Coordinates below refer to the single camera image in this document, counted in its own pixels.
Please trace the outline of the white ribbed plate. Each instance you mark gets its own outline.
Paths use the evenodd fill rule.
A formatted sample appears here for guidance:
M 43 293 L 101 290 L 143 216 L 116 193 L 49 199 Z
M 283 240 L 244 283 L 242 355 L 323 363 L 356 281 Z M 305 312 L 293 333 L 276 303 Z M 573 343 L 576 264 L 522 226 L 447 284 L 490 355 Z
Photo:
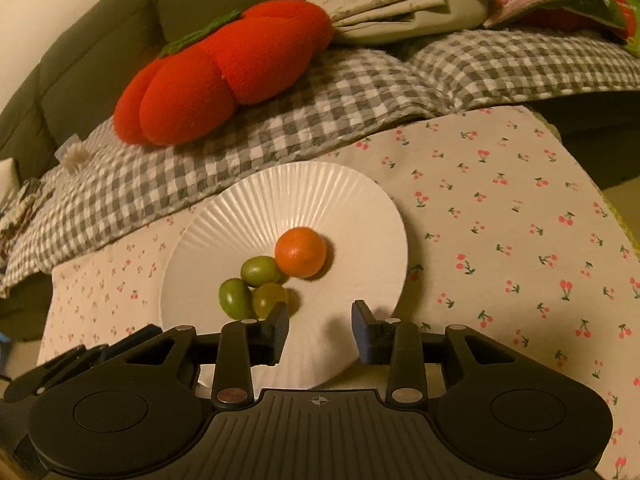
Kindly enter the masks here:
M 254 386 L 310 389 L 357 359 L 352 304 L 391 314 L 407 266 L 404 222 L 375 180 L 292 162 L 232 185 L 195 215 L 167 263 L 160 322 L 213 333 L 242 314 L 264 318 L 287 294 L 280 362 L 256 367 Z

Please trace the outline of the green red book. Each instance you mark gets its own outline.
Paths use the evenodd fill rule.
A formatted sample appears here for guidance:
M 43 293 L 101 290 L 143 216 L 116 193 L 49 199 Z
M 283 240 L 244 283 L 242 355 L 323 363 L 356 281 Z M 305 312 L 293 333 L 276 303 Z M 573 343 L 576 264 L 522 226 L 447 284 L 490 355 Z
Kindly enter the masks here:
M 639 56 L 639 0 L 578 0 L 573 11 L 597 22 L 606 39 Z

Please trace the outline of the small clear plastic packet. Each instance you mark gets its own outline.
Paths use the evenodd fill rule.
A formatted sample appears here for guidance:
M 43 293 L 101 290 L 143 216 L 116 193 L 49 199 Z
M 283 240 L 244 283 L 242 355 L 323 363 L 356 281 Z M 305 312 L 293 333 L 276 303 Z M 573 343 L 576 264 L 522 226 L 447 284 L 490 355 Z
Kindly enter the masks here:
M 70 136 L 54 153 L 56 160 L 69 174 L 78 174 L 91 160 L 91 154 L 77 134 Z

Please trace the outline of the large orange tangerine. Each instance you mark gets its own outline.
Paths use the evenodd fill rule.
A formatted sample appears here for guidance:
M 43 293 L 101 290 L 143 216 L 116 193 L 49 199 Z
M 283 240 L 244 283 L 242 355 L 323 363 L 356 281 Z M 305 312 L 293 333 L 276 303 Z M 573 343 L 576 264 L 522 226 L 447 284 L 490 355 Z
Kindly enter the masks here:
M 274 248 L 274 260 L 291 278 L 312 278 L 326 262 L 326 242 L 314 230 L 299 226 L 284 232 Z

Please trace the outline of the small green fruit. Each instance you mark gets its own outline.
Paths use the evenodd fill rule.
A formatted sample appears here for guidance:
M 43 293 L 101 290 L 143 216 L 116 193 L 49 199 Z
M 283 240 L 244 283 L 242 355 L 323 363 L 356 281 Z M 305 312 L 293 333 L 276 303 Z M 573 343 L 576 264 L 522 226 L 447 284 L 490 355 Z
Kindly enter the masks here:
M 250 288 L 240 278 L 225 280 L 218 289 L 220 307 L 229 318 L 254 318 Z

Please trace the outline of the dark green sofa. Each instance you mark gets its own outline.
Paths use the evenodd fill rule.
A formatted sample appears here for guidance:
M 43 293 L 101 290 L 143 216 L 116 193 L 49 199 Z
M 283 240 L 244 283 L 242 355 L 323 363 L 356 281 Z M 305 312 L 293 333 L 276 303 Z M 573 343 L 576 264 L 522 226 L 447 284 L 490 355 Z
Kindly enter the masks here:
M 265 0 L 1 0 L 1 156 L 20 179 L 113 114 L 164 44 Z

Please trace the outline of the olive green fruit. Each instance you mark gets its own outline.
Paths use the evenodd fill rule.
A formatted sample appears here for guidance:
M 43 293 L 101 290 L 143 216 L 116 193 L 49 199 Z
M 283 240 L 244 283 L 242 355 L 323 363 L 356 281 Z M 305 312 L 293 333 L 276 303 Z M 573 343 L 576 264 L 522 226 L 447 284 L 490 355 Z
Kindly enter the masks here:
M 288 304 L 288 292 L 279 283 L 266 283 L 253 290 L 252 305 L 258 318 L 266 318 L 279 302 Z

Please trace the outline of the orange pumpkin cushion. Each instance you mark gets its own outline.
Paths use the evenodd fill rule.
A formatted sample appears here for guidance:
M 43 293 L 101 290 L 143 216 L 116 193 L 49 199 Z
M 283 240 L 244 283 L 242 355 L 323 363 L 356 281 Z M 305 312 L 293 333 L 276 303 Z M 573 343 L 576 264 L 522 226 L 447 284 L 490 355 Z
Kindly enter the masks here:
M 239 107 L 292 87 L 332 37 L 329 14 L 305 0 L 234 10 L 168 44 L 134 76 L 117 101 L 115 132 L 131 145 L 198 140 Z

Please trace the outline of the grey checked blanket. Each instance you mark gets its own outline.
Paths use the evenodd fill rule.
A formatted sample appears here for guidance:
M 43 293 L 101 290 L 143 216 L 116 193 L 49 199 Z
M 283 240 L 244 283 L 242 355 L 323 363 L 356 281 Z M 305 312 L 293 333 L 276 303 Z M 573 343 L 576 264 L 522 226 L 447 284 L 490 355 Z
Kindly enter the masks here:
M 43 196 L 14 238 L 1 288 L 8 292 L 255 171 L 319 156 L 409 117 L 638 88 L 638 58 L 592 32 L 511 28 L 418 38 L 394 55 L 323 52 L 290 90 L 182 148 L 123 144 L 109 99 L 62 99 L 54 110 L 67 132 L 87 136 L 91 160 L 69 177 L 35 154 Z

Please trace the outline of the small white embroidered cushion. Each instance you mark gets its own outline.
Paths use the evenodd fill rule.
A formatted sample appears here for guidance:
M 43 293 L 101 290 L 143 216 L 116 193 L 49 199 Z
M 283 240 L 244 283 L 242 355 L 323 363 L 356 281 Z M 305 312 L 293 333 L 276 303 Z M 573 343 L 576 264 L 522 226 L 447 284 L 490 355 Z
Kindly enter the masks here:
M 4 206 L 12 200 L 20 189 L 20 178 L 17 175 L 16 163 L 13 158 L 2 159 L 0 162 L 0 205 Z

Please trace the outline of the bright green oval fruit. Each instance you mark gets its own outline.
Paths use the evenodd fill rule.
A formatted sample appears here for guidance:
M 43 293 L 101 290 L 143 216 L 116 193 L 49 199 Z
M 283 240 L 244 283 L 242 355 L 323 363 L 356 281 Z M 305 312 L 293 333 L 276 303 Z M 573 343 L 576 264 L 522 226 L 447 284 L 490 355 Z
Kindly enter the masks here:
M 242 264 L 241 278 L 248 286 L 259 287 L 267 283 L 280 282 L 283 274 L 272 257 L 256 256 Z

